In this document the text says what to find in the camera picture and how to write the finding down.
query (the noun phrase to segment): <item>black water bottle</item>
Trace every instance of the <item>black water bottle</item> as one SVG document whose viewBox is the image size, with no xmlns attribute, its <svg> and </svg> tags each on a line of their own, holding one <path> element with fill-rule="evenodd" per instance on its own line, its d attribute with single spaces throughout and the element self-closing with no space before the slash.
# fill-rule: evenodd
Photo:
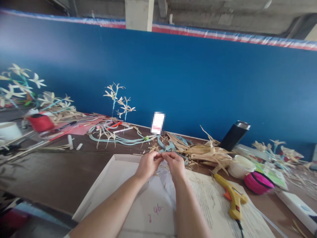
<svg viewBox="0 0 317 238">
<path fill-rule="evenodd" d="M 224 139 L 221 141 L 219 147 L 224 148 L 227 151 L 232 151 L 250 127 L 251 126 L 246 122 L 237 121 L 232 125 Z"/>
</svg>

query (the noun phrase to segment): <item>white bowl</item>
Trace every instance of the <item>white bowl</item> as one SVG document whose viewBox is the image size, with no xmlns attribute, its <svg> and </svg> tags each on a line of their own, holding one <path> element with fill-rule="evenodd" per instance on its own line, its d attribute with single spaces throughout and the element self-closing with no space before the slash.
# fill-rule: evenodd
<svg viewBox="0 0 317 238">
<path fill-rule="evenodd" d="M 244 176 L 256 169 L 254 163 L 241 155 L 236 155 L 233 160 L 234 162 L 230 164 L 228 172 L 237 179 L 243 179 Z"/>
</svg>

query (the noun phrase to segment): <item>concrete ceiling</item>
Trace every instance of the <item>concrete ceiling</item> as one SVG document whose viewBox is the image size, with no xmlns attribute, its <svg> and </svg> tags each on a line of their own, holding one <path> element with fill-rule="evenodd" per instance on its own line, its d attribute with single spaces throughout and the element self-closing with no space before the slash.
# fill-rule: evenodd
<svg viewBox="0 0 317 238">
<path fill-rule="evenodd" d="M 70 0 L 76 3 L 77 15 L 125 18 L 124 0 Z M 159 5 L 154 5 L 153 22 L 173 23 L 208 29 L 283 35 L 294 21 L 310 13 L 317 13 L 316 0 L 167 0 L 167 17 L 160 17 Z M 60 0 L 67 5 L 68 0 Z"/>
</svg>

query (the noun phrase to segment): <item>silver bottle cap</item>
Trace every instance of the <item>silver bottle cap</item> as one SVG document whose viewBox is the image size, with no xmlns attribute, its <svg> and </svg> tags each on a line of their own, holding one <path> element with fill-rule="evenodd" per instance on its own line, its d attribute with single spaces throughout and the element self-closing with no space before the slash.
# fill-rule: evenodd
<svg viewBox="0 0 317 238">
<path fill-rule="evenodd" d="M 246 123 L 246 122 L 243 122 L 243 121 L 237 121 L 237 122 L 235 123 L 235 125 L 236 125 L 237 127 L 240 127 L 240 128 L 246 129 L 246 130 L 249 130 L 250 127 L 251 127 L 250 124 L 248 124 L 248 123 Z"/>
</svg>

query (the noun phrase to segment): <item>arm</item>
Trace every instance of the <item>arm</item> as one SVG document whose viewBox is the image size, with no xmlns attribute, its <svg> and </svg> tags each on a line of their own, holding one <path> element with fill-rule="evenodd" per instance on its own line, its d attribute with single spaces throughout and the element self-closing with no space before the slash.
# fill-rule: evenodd
<svg viewBox="0 0 317 238">
<path fill-rule="evenodd" d="M 186 178 L 183 158 L 174 152 L 162 153 L 162 157 L 168 163 L 176 190 L 177 236 L 210 238 L 211 231 Z"/>
<path fill-rule="evenodd" d="M 125 181 L 110 197 L 88 214 L 70 232 L 70 237 L 117 237 L 135 197 L 158 169 L 162 160 L 158 152 L 143 155 L 135 175 Z"/>
</svg>

